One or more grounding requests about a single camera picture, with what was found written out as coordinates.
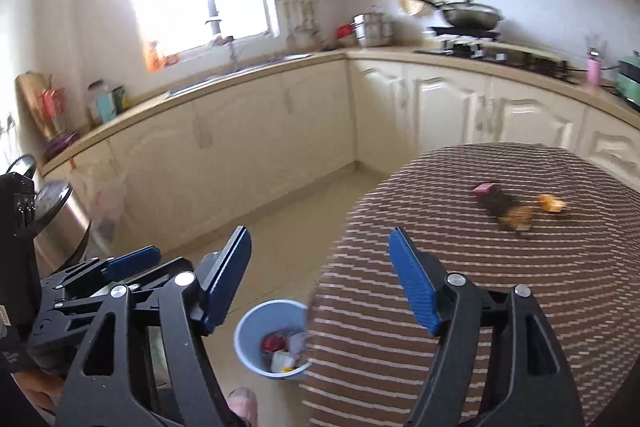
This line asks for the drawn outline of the left hand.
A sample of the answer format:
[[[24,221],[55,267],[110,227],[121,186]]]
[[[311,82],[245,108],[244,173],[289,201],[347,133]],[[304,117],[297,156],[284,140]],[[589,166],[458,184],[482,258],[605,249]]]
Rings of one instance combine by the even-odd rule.
[[[56,400],[62,395],[64,381],[42,369],[26,369],[13,374],[14,381],[29,401],[45,411],[54,412]]]

